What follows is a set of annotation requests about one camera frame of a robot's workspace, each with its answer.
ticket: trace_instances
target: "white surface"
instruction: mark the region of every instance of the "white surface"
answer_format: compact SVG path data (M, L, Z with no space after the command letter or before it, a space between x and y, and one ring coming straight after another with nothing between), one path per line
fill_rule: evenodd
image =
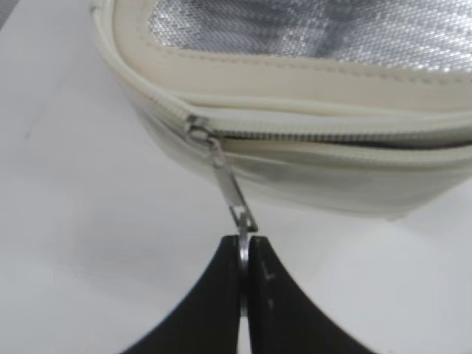
M78 0L22 0L0 32L0 353L118 353L232 232L91 37ZM307 294L369 346L472 353L471 183L395 223L249 201Z

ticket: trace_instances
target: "metal zipper pull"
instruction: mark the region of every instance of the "metal zipper pull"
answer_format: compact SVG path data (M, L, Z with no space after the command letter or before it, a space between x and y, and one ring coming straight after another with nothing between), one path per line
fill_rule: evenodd
M236 181L231 164L224 153L221 140L208 127L207 121L202 117L189 116L186 131L192 142L204 145L209 149L213 171L238 230L257 232L259 229L256 220Z

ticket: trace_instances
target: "zipper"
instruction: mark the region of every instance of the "zipper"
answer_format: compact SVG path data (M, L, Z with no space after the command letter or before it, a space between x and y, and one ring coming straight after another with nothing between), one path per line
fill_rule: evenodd
M191 144L205 148L209 152L213 172L226 200L236 227L247 232L259 230L256 220L246 203L235 173L226 158L221 139L208 126L203 117L189 116L186 124L186 137Z

